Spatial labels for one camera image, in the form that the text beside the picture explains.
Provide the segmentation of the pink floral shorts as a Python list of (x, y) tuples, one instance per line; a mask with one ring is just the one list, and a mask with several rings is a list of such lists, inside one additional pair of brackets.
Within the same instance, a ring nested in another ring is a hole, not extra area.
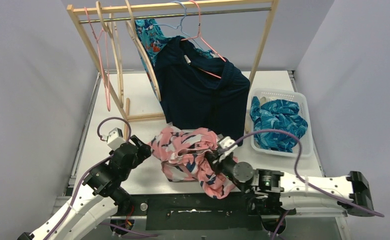
[(206, 159), (206, 153), (218, 148), (218, 140), (208, 128), (188, 131), (169, 125), (148, 145), (170, 182), (198, 181), (207, 196), (220, 200), (236, 186), (224, 174), (214, 173)]

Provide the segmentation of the blue shark print shorts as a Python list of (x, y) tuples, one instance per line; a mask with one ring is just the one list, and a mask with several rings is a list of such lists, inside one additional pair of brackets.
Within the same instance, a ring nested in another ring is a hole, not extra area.
[[(251, 101), (250, 117), (254, 131), (276, 129), (302, 138), (308, 130), (308, 122), (299, 115), (297, 102), (285, 99), (261, 102), (255, 96)], [(278, 132), (263, 132), (254, 135), (259, 148), (278, 152), (292, 153), (297, 142), (291, 137)]]

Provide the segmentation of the white shorts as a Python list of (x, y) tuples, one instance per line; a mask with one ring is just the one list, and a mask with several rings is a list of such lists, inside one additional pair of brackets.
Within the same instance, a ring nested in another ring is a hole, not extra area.
[(261, 98), (259, 99), (260, 106), (262, 106), (262, 105), (265, 104), (265, 103), (270, 102), (271, 100), (272, 100), (272, 99), (270, 99), (269, 97), (265, 97), (265, 96), (261, 97)]

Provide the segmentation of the navy blue shorts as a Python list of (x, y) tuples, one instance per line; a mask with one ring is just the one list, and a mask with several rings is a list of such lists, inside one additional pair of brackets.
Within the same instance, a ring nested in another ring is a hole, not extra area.
[(206, 57), (176, 36), (158, 53), (154, 73), (168, 123), (235, 140), (244, 134), (250, 81), (228, 59)]

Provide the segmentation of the pink wire hanger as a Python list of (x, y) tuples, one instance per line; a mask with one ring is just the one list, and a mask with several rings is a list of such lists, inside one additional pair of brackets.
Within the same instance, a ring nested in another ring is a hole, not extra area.
[(208, 44), (208, 42), (202, 36), (202, 28), (201, 28), (202, 16), (201, 16), (201, 8), (200, 8), (199, 4), (195, 0), (190, 0), (189, 2), (195, 4), (195, 6), (197, 7), (197, 10), (198, 10), (198, 30), (197, 30), (196, 36), (184, 38), (184, 39), (182, 39), (182, 41), (200, 39), (204, 43), (204, 45), (206, 45), (213, 52), (213, 54), (215, 56), (219, 57), (223, 62), (226, 62), (226, 59), (224, 57), (222, 57), (215, 49), (213, 49), (212, 46), (210, 44)]
[(95, 42), (96, 42), (98, 61), (100, 64), (101, 76), (102, 76), (102, 81), (103, 81), (103, 85), (104, 85), (106, 108), (107, 108), (107, 111), (110, 112), (111, 111), (111, 94), (110, 94), (111, 93), (111, 83), (109, 81), (109, 71), (105, 70), (104, 66), (103, 66), (102, 54), (101, 54), (101, 49), (100, 49), (100, 40), (103, 36), (106, 39), (106, 33), (105, 33), (103, 27), (101, 27), (99, 34), (96, 34), (86, 7), (84, 7), (84, 12), (85, 12), (86, 18), (88, 20), (88, 23), (90, 25), (92, 35), (93, 35)]

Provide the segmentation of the teal fish print shorts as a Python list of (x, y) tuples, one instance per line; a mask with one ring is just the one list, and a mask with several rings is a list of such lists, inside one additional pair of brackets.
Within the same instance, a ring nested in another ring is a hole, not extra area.
[(223, 62), (211, 50), (197, 48), (186, 36), (167, 37), (153, 18), (136, 20), (139, 40), (151, 60), (165, 106), (170, 101), (217, 99), (225, 84), (225, 71), (232, 64)]

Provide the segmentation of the wooden hanger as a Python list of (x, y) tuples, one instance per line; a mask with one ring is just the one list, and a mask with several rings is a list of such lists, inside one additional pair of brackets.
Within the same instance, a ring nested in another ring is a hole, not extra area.
[(139, 38), (137, 36), (136, 24), (135, 24), (135, 19), (134, 19), (133, 12), (131, 9), (131, 5), (130, 5), (128, 0), (125, 0), (125, 3), (127, 6), (129, 16), (130, 16), (130, 20), (128, 20), (126, 22), (126, 28), (128, 30), (130, 38), (132, 39), (132, 41), (133, 41), (133, 43), (134, 43), (134, 45), (139, 53), (139, 56), (141, 57), (141, 61), (144, 65), (144, 69), (146, 71), (148, 79), (150, 80), (150, 84), (151, 84), (151, 87), (154, 91), (154, 94), (155, 94), (157, 100), (160, 102), (162, 100), (162, 98), (161, 98), (157, 78), (156, 78), (156, 75), (154, 73), (153, 66), (151, 64), (151, 60), (150, 60), (149, 56), (147, 55), (144, 46), (142, 45), (141, 41), (139, 40)]
[(114, 56), (114, 62), (117, 70), (117, 83), (118, 83), (118, 106), (123, 108), (124, 107), (124, 87), (123, 87), (123, 72), (122, 72), (122, 56), (121, 56), (121, 48), (119, 44), (119, 36), (118, 36), (118, 29), (115, 21), (106, 21), (103, 18), (103, 12), (102, 12), (102, 6), (100, 1), (97, 1), (95, 3), (96, 10), (98, 14), (98, 18), (100, 20), (101, 26), (103, 31), (105, 32), (105, 36), (109, 36), (111, 47), (112, 47), (112, 53)]

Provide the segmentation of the wooden hanger front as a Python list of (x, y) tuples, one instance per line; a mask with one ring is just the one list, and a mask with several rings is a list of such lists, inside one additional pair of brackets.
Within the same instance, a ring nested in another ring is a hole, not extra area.
[(115, 21), (106, 21), (103, 18), (103, 12), (102, 12), (102, 6), (100, 1), (97, 1), (95, 3), (96, 10), (98, 14), (98, 18), (100, 20), (101, 26), (103, 31), (105, 32), (105, 36), (109, 36), (111, 47), (112, 47), (112, 53), (114, 56), (114, 62), (117, 70), (117, 83), (118, 83), (118, 106), (123, 108), (124, 107), (124, 87), (123, 87), (123, 72), (122, 72), (122, 56), (121, 56), (121, 48), (119, 44), (119, 36), (118, 36), (118, 29)]

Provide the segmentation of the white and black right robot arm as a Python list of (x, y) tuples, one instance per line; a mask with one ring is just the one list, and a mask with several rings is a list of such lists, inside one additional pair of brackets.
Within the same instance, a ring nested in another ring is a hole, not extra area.
[(307, 177), (284, 171), (254, 169), (249, 163), (233, 160), (233, 155), (217, 150), (206, 153), (216, 174), (227, 180), (250, 199), (249, 207), (267, 214), (298, 208), (331, 208), (357, 217), (377, 216), (367, 179), (359, 171), (339, 177)]

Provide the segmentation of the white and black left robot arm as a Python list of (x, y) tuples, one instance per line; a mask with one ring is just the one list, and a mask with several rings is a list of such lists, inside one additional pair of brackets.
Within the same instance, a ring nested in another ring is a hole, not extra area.
[(20, 240), (80, 240), (106, 218), (131, 209), (131, 195), (121, 184), (151, 156), (151, 147), (135, 135), (126, 140), (116, 130), (105, 139), (108, 157), (83, 174), (72, 197), (49, 220), (22, 233)]

